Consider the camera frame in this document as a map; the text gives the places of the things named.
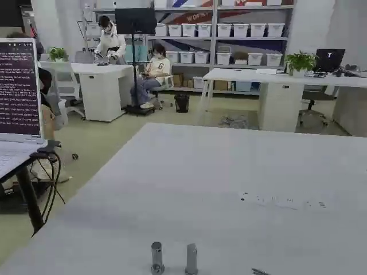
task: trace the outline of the laptop screen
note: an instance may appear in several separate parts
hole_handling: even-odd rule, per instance
[[[34,42],[0,40],[0,133],[40,136]]]

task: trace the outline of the metal cylinder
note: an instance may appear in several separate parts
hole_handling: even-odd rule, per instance
[[[197,248],[194,243],[190,243],[187,249],[185,273],[187,275],[196,275],[197,272]]]
[[[162,257],[162,244],[153,242],[151,245],[152,266],[151,273],[153,275],[162,274],[165,271]]]

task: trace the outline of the black office chair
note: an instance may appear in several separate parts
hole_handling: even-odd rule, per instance
[[[334,95],[327,95],[326,92],[327,86],[323,86],[321,90],[319,89],[307,89],[303,91],[302,100],[309,100],[309,106],[306,110],[299,111],[298,121],[299,126],[302,127],[304,125],[304,117],[305,116],[315,116],[317,119],[321,120],[324,127],[327,127],[330,123],[330,120],[326,118],[323,113],[312,110],[312,107],[315,105],[315,101],[330,101],[334,100]]]

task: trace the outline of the black monitor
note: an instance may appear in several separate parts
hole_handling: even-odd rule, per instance
[[[118,34],[155,34],[154,9],[115,9]]]
[[[345,50],[342,49],[318,49],[314,72],[334,73],[339,69],[344,54]]]

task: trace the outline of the woman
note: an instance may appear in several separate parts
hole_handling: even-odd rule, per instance
[[[142,77],[138,77],[136,83],[136,94],[134,87],[131,88],[131,100],[134,106],[140,106],[142,109],[149,109],[153,104],[149,102],[149,90],[160,87],[165,81],[166,76],[170,76],[171,63],[166,57],[166,49],[161,44],[155,44],[153,47],[153,58],[150,60]]]
[[[123,59],[126,50],[125,36],[117,34],[116,25],[105,15],[98,19],[98,25],[102,28],[102,35],[95,53],[107,55],[108,59],[117,60],[117,64],[125,64]]]

